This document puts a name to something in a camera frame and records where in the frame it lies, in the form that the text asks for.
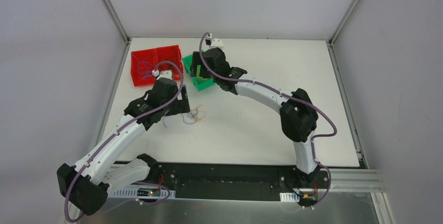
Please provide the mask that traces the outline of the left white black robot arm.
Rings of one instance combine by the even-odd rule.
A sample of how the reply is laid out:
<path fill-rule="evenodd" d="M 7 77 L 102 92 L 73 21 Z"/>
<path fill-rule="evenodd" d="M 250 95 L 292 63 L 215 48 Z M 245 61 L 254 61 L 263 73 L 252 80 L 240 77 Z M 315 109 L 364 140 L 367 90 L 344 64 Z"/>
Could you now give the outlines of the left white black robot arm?
<path fill-rule="evenodd" d="M 93 215 L 110 194 L 130 184 L 141 180 L 149 185 L 156 183 L 159 170 L 148 155 L 140 155 L 118 169 L 110 168 L 124 150 L 163 117 L 189 110 L 186 85 L 164 77 L 158 78 L 142 97 L 132 100 L 114 128 L 89 153 L 74 165 L 64 163 L 58 168 L 66 220 L 75 223 L 84 215 Z M 69 216 L 70 205 L 80 210 L 78 218 Z"/>

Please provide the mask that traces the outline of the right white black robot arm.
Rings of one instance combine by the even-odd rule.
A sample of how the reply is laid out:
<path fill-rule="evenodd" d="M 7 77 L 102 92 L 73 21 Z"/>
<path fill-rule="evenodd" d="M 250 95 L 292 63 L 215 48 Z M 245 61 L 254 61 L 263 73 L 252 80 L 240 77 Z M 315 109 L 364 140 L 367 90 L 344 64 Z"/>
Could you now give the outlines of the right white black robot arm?
<path fill-rule="evenodd" d="M 319 166 L 314 161 L 309 140 L 316 131 L 319 116 L 309 106 L 311 100 L 305 90 L 286 90 L 281 96 L 259 85 L 245 69 L 231 67 L 219 48 L 203 53 L 194 51 L 190 72 L 193 77 L 212 79 L 222 90 L 253 99 L 278 113 L 283 134 L 294 143 L 296 168 L 299 170 L 297 182 L 303 187 L 316 183 Z"/>

